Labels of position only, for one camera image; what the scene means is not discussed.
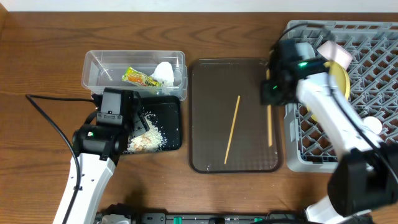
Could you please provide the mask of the rice food scraps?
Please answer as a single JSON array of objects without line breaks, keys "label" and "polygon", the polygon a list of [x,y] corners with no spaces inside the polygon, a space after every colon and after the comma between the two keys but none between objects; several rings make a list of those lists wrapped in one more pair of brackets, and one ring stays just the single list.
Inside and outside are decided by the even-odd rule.
[{"label": "rice food scraps", "polygon": [[157,152],[167,143],[166,137],[159,127],[158,117],[154,113],[146,113],[144,117],[149,130],[130,140],[126,151],[128,154]]}]

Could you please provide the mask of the pink bowl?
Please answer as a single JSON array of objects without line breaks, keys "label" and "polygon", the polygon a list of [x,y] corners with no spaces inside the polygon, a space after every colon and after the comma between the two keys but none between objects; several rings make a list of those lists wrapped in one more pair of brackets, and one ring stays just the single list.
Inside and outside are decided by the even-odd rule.
[{"label": "pink bowl", "polygon": [[348,69],[353,60],[353,56],[347,50],[331,40],[328,40],[319,46],[317,48],[317,52],[325,59],[336,62],[345,70]]}]

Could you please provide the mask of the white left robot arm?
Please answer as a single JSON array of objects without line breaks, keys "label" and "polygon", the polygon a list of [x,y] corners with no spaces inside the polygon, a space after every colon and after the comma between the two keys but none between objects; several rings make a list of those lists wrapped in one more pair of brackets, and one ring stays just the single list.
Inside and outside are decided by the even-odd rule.
[{"label": "white left robot arm", "polygon": [[138,92],[105,88],[92,98],[97,109],[73,134],[70,172],[54,223],[93,223],[121,154],[149,130]]}]

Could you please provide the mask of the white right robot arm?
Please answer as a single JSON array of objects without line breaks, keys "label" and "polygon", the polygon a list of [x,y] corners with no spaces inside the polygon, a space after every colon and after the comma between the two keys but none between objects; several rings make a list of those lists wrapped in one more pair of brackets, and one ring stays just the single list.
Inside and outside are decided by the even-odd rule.
[{"label": "white right robot arm", "polygon": [[263,105],[299,102],[317,117],[338,157],[327,195],[305,210],[310,223],[344,223],[397,203],[397,145],[369,129],[340,91],[332,66],[346,68],[351,55],[328,41],[319,57],[303,58],[292,39],[270,50],[269,77],[261,83]]}]

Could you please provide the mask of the green snack wrapper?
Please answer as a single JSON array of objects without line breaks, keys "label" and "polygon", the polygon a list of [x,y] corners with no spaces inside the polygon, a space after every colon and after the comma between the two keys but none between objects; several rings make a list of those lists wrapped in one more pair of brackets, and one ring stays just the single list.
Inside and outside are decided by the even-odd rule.
[{"label": "green snack wrapper", "polygon": [[132,67],[128,67],[125,74],[122,77],[122,81],[129,82],[139,86],[163,86],[161,82],[146,75],[145,73],[139,72]]}]

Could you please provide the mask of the white green cup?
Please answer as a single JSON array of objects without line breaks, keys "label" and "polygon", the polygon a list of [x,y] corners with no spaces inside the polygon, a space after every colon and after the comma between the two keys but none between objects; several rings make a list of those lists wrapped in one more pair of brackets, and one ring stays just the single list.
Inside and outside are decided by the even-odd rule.
[{"label": "white green cup", "polygon": [[376,117],[367,116],[363,119],[363,123],[375,134],[380,134],[382,131],[382,123]]}]

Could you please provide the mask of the white tissue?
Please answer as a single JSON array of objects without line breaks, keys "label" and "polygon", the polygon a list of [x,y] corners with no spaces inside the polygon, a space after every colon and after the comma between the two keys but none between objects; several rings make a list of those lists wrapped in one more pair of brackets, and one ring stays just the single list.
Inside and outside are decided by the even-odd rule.
[{"label": "white tissue", "polygon": [[174,71],[169,62],[159,63],[151,77],[162,86],[170,87],[174,85]]}]

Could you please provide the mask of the light blue bowl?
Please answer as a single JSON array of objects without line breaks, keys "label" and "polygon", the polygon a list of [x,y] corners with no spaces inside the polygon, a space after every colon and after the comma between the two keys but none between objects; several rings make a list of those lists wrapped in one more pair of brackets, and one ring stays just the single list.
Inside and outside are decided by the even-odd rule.
[{"label": "light blue bowl", "polygon": [[298,52],[298,55],[301,56],[303,60],[315,58],[315,51],[308,42],[296,43],[295,48]]}]

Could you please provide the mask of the yellow round plate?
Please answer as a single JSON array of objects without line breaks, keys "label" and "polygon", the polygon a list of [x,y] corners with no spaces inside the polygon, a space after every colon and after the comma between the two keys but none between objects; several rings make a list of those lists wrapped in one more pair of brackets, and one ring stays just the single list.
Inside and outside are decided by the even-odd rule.
[{"label": "yellow round plate", "polygon": [[321,59],[309,60],[307,62],[301,62],[300,67],[304,70],[307,75],[305,78],[305,96],[303,103],[305,104],[307,111],[311,112],[311,118],[315,121],[317,117],[312,109],[315,109],[316,103],[311,103],[316,93],[326,93],[328,91],[328,81],[331,74],[332,87],[338,87],[341,94],[347,100],[350,92],[350,82],[347,71],[338,63],[330,61],[324,61]]}]

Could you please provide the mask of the wooden chopstick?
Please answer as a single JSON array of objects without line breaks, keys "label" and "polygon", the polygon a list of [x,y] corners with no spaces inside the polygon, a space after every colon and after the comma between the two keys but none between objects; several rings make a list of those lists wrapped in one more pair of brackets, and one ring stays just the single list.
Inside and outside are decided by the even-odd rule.
[{"label": "wooden chopstick", "polygon": [[271,107],[271,105],[267,105],[267,138],[268,138],[268,146],[272,147],[273,134],[272,134],[272,107]]},{"label": "wooden chopstick", "polygon": [[237,117],[238,110],[239,110],[240,99],[241,99],[241,96],[238,95],[237,96],[237,100],[236,100],[236,106],[235,106],[235,109],[234,109],[233,120],[232,120],[232,123],[231,123],[231,129],[230,129],[230,132],[229,132],[229,138],[228,138],[228,143],[227,143],[227,147],[226,147],[226,153],[225,153],[225,157],[224,157],[224,165],[226,165],[226,163],[228,161],[229,150],[230,150],[232,139],[233,139],[234,127],[235,127],[235,124],[236,124],[236,117]]}]

